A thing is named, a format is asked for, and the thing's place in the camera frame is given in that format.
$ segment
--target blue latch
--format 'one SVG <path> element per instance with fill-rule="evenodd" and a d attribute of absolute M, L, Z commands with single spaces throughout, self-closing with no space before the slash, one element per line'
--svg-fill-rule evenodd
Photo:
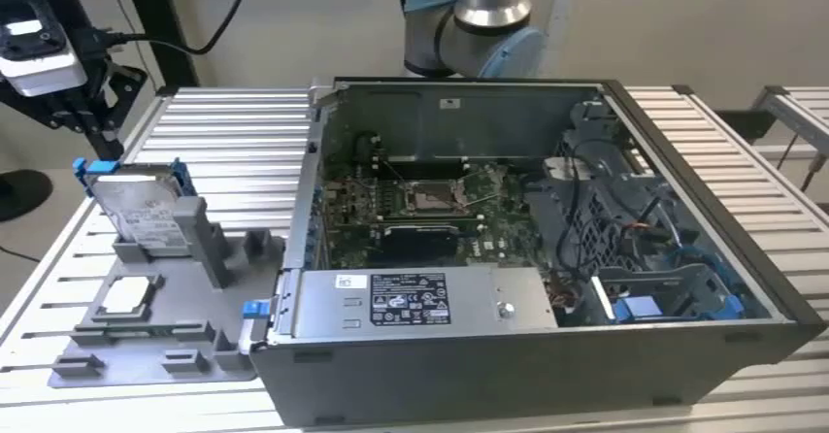
<path fill-rule="evenodd" d="M 271 316 L 270 300 L 249 300 L 242 305 L 242 318 L 267 319 Z"/>
<path fill-rule="evenodd" d="M 119 161 L 103 161 L 97 159 L 90 163 L 87 174 L 114 174 L 121 168 Z"/>
<path fill-rule="evenodd" d="M 740 302 L 740 298 L 732 294 L 725 297 L 723 308 L 715 312 L 712 317 L 715 319 L 740 319 L 740 315 L 743 315 L 744 311 L 745 307 L 743 306 L 743 302 Z"/>
<path fill-rule="evenodd" d="M 90 184 L 85 176 L 87 175 L 87 159 L 86 158 L 75 158 L 72 161 L 72 173 L 78 178 L 78 181 L 83 185 L 83 191 L 87 194 L 87 197 L 93 197 L 93 190 L 90 190 Z"/>

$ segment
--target aluminum extrusion table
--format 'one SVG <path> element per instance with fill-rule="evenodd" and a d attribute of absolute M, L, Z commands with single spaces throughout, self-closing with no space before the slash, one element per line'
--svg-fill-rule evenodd
<path fill-rule="evenodd" d="M 691 166 L 829 320 L 829 218 L 693 94 L 629 88 Z M 130 161 L 189 162 L 209 216 L 287 235 L 309 119 L 306 89 L 182 89 L 158 97 Z M 86 200 L 0 318 L 0 428 L 24 431 L 279 430 L 262 383 L 52 389 L 52 363 L 115 259 L 114 229 Z M 783 363 L 740 371 L 681 408 L 384 427 L 378 432 L 768 432 L 829 428 L 829 334 Z"/>

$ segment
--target blue tab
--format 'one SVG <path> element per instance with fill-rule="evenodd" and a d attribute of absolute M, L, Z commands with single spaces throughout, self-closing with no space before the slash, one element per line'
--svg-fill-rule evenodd
<path fill-rule="evenodd" d="M 269 300 L 249 300 L 242 305 L 242 318 L 267 319 L 271 316 L 271 302 Z"/>
<path fill-rule="evenodd" d="M 179 181 L 182 191 L 186 195 L 197 196 L 197 188 L 194 187 L 194 180 L 191 179 L 191 172 L 187 169 L 187 163 L 183 163 L 179 158 L 170 163 L 170 169 L 173 169 L 173 175 Z"/>
<path fill-rule="evenodd" d="M 745 307 L 743 306 L 743 302 L 740 302 L 740 298 L 736 295 L 729 295 L 725 297 L 725 301 L 723 302 L 723 309 L 715 312 L 712 317 L 715 319 L 740 319 L 740 315 L 743 314 Z"/>
<path fill-rule="evenodd" d="M 624 299 L 620 299 L 617 303 L 613 304 L 613 313 L 617 316 L 617 323 L 628 322 L 633 319 L 632 311 Z"/>
<path fill-rule="evenodd" d="M 72 173 L 83 185 L 83 191 L 87 194 L 87 197 L 93 197 L 93 190 L 90 190 L 90 184 L 85 178 L 87 175 L 87 158 L 75 158 L 72 161 Z"/>
<path fill-rule="evenodd" d="M 89 174 L 113 174 L 121 168 L 119 161 L 103 161 L 97 159 L 90 163 L 90 167 L 87 168 Z"/>

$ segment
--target white component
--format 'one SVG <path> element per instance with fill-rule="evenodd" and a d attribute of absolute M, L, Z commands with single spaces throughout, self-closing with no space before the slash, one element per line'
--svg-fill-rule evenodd
<path fill-rule="evenodd" d="M 365 289 L 369 286 L 369 275 L 337 275 L 334 287 L 338 289 Z"/>
<path fill-rule="evenodd" d="M 102 307 L 109 314 L 129 314 L 142 305 L 151 279 L 147 276 L 125 276 L 115 280 L 107 291 Z"/>
<path fill-rule="evenodd" d="M 613 313 L 613 307 L 610 306 L 610 299 L 608 298 L 608 293 L 605 292 L 605 287 L 601 285 L 598 276 L 593 276 L 590 278 L 590 285 L 593 286 L 596 295 L 598 295 L 598 301 L 601 302 L 601 308 L 605 310 L 605 315 L 608 316 L 608 320 L 616 321 L 617 315 Z"/>
<path fill-rule="evenodd" d="M 7 23 L 6 29 L 14 36 L 26 35 L 28 33 L 35 33 L 36 31 L 43 29 L 43 23 L 40 20 L 24 20 L 23 22 Z"/>
<path fill-rule="evenodd" d="M 23 96 L 44 95 L 87 83 L 87 73 L 70 42 L 62 52 L 46 57 L 26 61 L 0 57 L 0 76 Z"/>

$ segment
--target white label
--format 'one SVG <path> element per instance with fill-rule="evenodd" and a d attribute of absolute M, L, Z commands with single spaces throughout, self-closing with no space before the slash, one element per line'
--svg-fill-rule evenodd
<path fill-rule="evenodd" d="M 441 100 L 441 109 L 442 110 L 460 110 L 461 99 L 460 98 L 444 98 Z"/>
<path fill-rule="evenodd" d="M 365 289 L 369 285 L 369 275 L 337 275 L 334 286 L 338 289 Z"/>
<path fill-rule="evenodd" d="M 179 248 L 187 246 L 185 234 L 173 211 L 163 206 L 126 210 L 123 218 L 133 229 L 135 242 L 149 249 Z"/>

